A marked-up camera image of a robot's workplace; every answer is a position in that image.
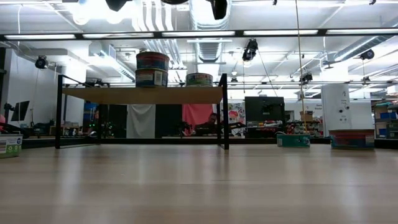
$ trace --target green box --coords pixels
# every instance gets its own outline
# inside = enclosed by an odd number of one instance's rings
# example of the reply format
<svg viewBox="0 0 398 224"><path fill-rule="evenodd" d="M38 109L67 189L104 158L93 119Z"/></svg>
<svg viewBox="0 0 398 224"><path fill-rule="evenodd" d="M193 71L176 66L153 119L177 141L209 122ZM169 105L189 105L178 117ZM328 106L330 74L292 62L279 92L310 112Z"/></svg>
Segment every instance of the green box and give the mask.
<svg viewBox="0 0 398 224"><path fill-rule="evenodd" d="M22 149L22 135L0 135L0 159L19 156Z"/></svg>
<svg viewBox="0 0 398 224"><path fill-rule="evenodd" d="M310 147L309 134L278 134L276 140L279 147Z"/></svg>

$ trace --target fluorescent light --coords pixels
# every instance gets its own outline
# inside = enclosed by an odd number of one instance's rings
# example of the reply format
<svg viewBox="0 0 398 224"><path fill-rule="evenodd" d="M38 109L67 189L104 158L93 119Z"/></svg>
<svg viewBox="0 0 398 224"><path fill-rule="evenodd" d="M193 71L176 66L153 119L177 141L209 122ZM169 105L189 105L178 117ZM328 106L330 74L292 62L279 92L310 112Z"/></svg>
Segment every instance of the fluorescent light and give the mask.
<svg viewBox="0 0 398 224"><path fill-rule="evenodd" d="M232 42L231 39L219 39L219 40L211 40L211 39L196 39L196 40L187 40L187 43L189 44L195 44L195 43L230 43Z"/></svg>
<svg viewBox="0 0 398 224"><path fill-rule="evenodd" d="M190 32L164 32L163 37L230 37L235 31L190 31Z"/></svg>
<svg viewBox="0 0 398 224"><path fill-rule="evenodd" d="M385 28L385 29L330 29L326 34L338 35L338 34L398 34L398 29Z"/></svg>
<svg viewBox="0 0 398 224"><path fill-rule="evenodd" d="M151 32L130 33L130 34L118 34L118 33L83 34L83 37L86 39L142 38L142 37L153 37L153 36L154 36L154 33L151 33Z"/></svg>
<svg viewBox="0 0 398 224"><path fill-rule="evenodd" d="M56 40L76 39L73 34L33 34L33 35L5 35L7 40Z"/></svg>
<svg viewBox="0 0 398 224"><path fill-rule="evenodd" d="M315 35L318 30L300 30L300 35ZM243 31L243 35L298 35L297 30L249 30Z"/></svg>

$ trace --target white fabric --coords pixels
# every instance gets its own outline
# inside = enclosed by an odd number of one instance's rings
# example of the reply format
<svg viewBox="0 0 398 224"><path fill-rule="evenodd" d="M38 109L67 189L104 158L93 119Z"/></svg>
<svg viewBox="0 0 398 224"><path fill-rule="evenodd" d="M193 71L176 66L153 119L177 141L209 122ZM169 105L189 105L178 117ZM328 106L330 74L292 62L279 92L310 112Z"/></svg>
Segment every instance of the white fabric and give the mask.
<svg viewBox="0 0 398 224"><path fill-rule="evenodd" d="M127 105L127 138L155 138L156 105Z"/></svg>

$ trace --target cardboard box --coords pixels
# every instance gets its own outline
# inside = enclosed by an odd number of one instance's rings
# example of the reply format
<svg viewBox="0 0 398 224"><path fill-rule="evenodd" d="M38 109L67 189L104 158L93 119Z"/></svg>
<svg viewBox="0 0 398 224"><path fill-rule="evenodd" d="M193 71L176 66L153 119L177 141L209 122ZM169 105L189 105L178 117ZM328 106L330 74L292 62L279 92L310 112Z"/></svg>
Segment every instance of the cardboard box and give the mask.
<svg viewBox="0 0 398 224"><path fill-rule="evenodd" d="M300 116L301 116L301 120L304 121L313 121L312 119L312 114L313 111L304 111L305 113L303 113L303 111L300 111Z"/></svg>

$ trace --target wooden floor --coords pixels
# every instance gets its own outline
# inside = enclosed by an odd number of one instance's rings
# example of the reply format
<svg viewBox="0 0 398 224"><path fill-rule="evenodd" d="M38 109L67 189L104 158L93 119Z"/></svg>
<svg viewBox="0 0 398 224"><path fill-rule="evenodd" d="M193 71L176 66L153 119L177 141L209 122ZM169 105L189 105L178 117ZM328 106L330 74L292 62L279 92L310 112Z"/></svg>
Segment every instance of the wooden floor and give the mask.
<svg viewBox="0 0 398 224"><path fill-rule="evenodd" d="M398 151L27 149L0 160L0 223L398 223Z"/></svg>

